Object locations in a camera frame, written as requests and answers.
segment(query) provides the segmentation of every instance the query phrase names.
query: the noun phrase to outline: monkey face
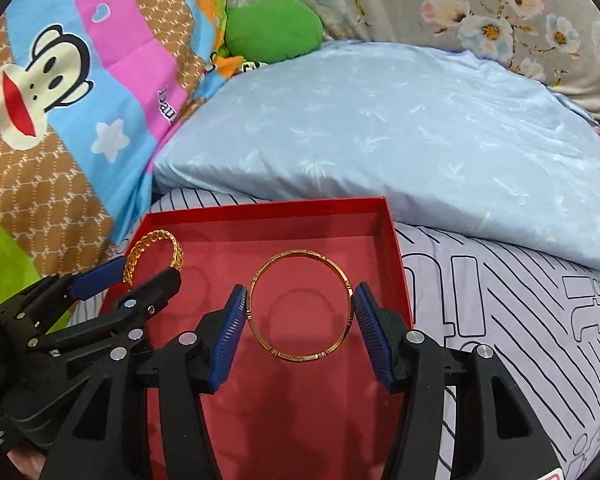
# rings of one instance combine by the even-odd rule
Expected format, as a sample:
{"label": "monkey face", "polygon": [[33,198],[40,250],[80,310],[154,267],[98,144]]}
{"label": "monkey face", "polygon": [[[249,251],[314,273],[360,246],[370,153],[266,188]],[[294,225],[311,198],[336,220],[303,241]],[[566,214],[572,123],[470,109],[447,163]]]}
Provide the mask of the monkey face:
{"label": "monkey face", "polygon": [[0,134],[15,150],[28,150],[46,134],[46,114],[85,97],[90,55],[83,40],[51,25],[34,41],[26,68],[0,67]]}

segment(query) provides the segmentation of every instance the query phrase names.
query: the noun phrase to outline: light blue blanket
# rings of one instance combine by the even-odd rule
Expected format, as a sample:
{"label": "light blue blanket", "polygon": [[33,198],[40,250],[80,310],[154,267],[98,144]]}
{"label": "light blue blanket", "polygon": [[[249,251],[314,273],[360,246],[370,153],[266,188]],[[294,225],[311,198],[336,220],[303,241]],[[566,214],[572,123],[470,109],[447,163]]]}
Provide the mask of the light blue blanket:
{"label": "light blue blanket", "polygon": [[268,200],[385,195],[397,221],[600,272],[600,138],[560,101],[471,53],[334,42],[230,80],[155,178]]}

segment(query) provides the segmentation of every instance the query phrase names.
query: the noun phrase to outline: white sticker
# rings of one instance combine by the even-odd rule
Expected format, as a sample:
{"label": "white sticker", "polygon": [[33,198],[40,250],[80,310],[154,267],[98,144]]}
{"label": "white sticker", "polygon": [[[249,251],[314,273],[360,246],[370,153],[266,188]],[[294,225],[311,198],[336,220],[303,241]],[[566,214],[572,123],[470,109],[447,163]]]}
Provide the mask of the white sticker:
{"label": "white sticker", "polygon": [[558,468],[555,471],[551,471],[549,474],[540,477],[538,480],[564,480],[562,469]]}

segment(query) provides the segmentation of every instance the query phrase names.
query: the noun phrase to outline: braided gold bracelet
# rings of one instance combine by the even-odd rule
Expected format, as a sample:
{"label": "braided gold bracelet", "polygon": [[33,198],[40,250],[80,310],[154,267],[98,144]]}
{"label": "braided gold bracelet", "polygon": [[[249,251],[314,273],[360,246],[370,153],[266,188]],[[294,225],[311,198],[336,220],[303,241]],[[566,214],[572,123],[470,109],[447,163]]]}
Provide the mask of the braided gold bracelet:
{"label": "braided gold bracelet", "polygon": [[182,246],[180,242],[176,240],[170,232],[165,229],[157,229],[145,234],[140,238],[131,249],[129,256],[126,258],[125,269],[123,271],[123,281],[131,288],[134,281],[134,272],[136,271],[136,264],[144,253],[144,250],[160,240],[170,240],[173,244],[173,256],[171,257],[170,267],[176,270],[182,268]]}
{"label": "braided gold bracelet", "polygon": [[[347,319],[347,325],[344,328],[344,331],[342,332],[340,337],[337,339],[337,341],[334,344],[332,344],[325,351],[317,353],[317,354],[311,354],[311,355],[291,355],[291,354],[286,354],[284,352],[280,352],[279,350],[276,350],[275,348],[273,348],[273,346],[271,346],[269,343],[267,343],[267,341],[263,338],[262,334],[260,334],[259,330],[257,329],[256,324],[253,320],[253,312],[251,311],[251,300],[253,297],[253,289],[255,288],[255,285],[258,282],[258,280],[260,279],[262,273],[278,260],[282,260],[284,258],[293,258],[293,257],[298,257],[298,256],[305,257],[305,258],[311,258],[312,260],[316,260],[318,262],[324,263],[327,267],[329,267],[339,277],[340,281],[344,285],[344,287],[347,291],[347,301],[349,303],[349,319]],[[339,266],[337,266],[333,261],[328,259],[326,256],[323,256],[320,253],[315,253],[314,251],[309,251],[306,249],[284,251],[283,253],[272,256],[262,266],[262,268],[260,268],[260,270],[258,272],[256,272],[255,276],[251,280],[251,285],[250,285],[249,291],[247,293],[247,300],[246,300],[244,309],[246,311],[247,320],[249,321],[249,326],[251,327],[251,331],[253,332],[253,335],[256,337],[258,342],[262,345],[262,347],[267,352],[269,352],[272,355],[275,355],[276,357],[284,359],[285,361],[291,361],[291,362],[295,362],[295,363],[304,363],[307,361],[315,361],[315,360],[321,359],[323,357],[326,357],[331,352],[333,352],[338,346],[340,346],[342,344],[342,342],[344,341],[344,339],[346,338],[346,336],[349,334],[349,330],[351,329],[351,324],[353,323],[353,315],[354,315],[353,290],[351,289],[351,285],[349,285],[349,280],[347,279],[346,275],[344,274],[344,272],[342,272],[342,269]]]}

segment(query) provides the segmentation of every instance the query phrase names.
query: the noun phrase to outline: beige floral pillow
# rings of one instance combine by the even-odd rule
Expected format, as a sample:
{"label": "beige floral pillow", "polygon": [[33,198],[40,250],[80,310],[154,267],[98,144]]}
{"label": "beige floral pillow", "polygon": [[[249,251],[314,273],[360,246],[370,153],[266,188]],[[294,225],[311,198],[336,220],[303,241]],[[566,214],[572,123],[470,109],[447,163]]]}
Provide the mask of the beige floral pillow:
{"label": "beige floral pillow", "polygon": [[591,0],[302,1],[332,38],[470,50],[551,86],[600,118],[600,12]]}

